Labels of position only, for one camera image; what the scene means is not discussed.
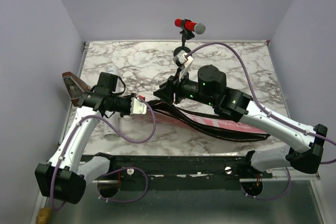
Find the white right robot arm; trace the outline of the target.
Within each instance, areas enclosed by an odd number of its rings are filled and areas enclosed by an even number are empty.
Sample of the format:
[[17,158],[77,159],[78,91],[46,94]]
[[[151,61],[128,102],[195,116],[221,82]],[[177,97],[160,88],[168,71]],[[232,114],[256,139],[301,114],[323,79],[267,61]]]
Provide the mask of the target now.
[[201,67],[197,81],[179,73],[170,76],[154,91],[165,103],[178,104],[183,99],[209,105],[221,119],[256,127],[285,143],[284,146],[249,152],[250,160],[241,165],[249,178],[272,168],[292,167],[306,174],[315,174],[321,164],[327,128],[309,126],[265,108],[259,108],[250,95],[226,85],[226,75],[213,65]]

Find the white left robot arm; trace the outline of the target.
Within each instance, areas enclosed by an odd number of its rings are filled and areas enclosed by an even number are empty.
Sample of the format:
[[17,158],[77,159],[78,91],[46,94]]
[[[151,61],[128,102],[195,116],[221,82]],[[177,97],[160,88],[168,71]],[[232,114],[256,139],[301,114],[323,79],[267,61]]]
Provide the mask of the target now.
[[118,83],[123,83],[120,76],[102,72],[98,83],[91,89],[80,90],[82,80],[70,72],[63,73],[68,91],[77,103],[77,110],[72,125],[54,155],[44,164],[38,164],[35,177],[41,194],[50,201],[61,200],[71,204],[78,203],[86,186],[96,178],[112,179],[116,175],[116,166],[110,160],[96,155],[90,161],[81,164],[85,147],[94,129],[100,121],[108,125],[121,138],[130,143],[138,141],[123,135],[108,120],[107,112],[121,115],[146,114],[152,108],[145,99],[136,93],[123,96],[117,91]]

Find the pink racket bag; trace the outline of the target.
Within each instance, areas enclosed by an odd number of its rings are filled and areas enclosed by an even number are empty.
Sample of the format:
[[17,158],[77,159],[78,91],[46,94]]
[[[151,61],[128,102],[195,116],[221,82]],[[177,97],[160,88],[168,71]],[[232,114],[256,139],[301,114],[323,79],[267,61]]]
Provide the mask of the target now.
[[229,142],[260,142],[270,135],[247,124],[220,119],[217,115],[192,112],[168,105],[161,100],[152,100],[148,104],[155,113],[157,122],[171,126],[190,128],[207,136]]

